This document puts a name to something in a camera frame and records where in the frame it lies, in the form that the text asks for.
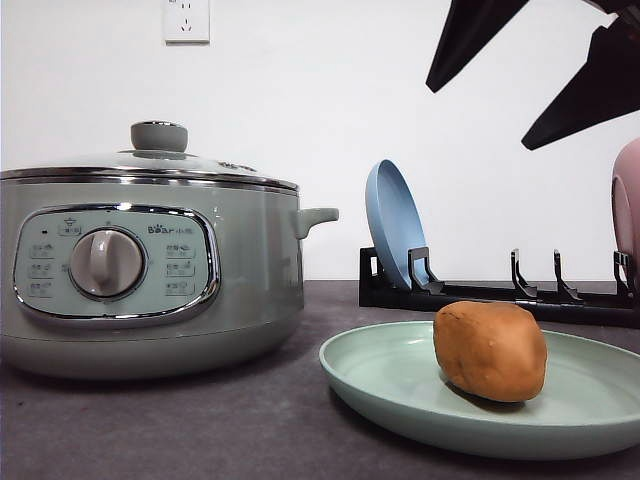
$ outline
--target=gray countertop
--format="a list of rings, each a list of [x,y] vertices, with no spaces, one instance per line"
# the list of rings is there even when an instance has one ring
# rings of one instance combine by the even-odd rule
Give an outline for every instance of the gray countertop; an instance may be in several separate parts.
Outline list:
[[[329,389],[319,347],[353,327],[433,313],[360,308],[355,281],[306,282],[305,297],[287,343],[224,370],[99,383],[0,364],[2,479],[640,478],[640,446],[585,460],[504,461],[378,427]],[[542,327],[640,353],[640,330]]]

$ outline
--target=white wall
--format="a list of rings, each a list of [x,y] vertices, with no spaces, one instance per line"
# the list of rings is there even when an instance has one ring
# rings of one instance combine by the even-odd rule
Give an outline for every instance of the white wall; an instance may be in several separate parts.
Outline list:
[[[424,85],[448,0],[212,0],[212,44],[167,47],[162,0],[2,1],[2,168],[128,147],[169,119],[189,151],[301,186],[339,223],[305,240],[308,279],[356,278],[364,185],[390,158],[445,279],[611,278],[610,175],[634,113],[535,152],[520,139],[612,20],[532,0],[437,95]]]

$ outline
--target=control panel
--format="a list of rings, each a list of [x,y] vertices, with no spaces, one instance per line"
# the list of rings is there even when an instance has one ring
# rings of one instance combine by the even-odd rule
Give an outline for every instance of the control panel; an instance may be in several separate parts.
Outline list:
[[[14,289],[26,306],[66,321],[135,326],[211,297],[219,284],[213,230],[168,207],[48,208],[22,226]]]

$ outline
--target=pink object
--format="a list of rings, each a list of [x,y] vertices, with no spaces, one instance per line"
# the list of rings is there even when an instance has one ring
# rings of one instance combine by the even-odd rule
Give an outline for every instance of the pink object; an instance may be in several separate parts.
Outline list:
[[[622,149],[613,165],[613,227],[618,250],[630,254],[640,287],[640,138]]]

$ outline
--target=electrical socket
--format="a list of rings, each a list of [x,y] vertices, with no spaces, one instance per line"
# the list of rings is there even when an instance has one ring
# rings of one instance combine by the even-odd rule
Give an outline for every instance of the electrical socket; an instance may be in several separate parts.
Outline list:
[[[167,43],[209,43],[209,0],[164,0]]]

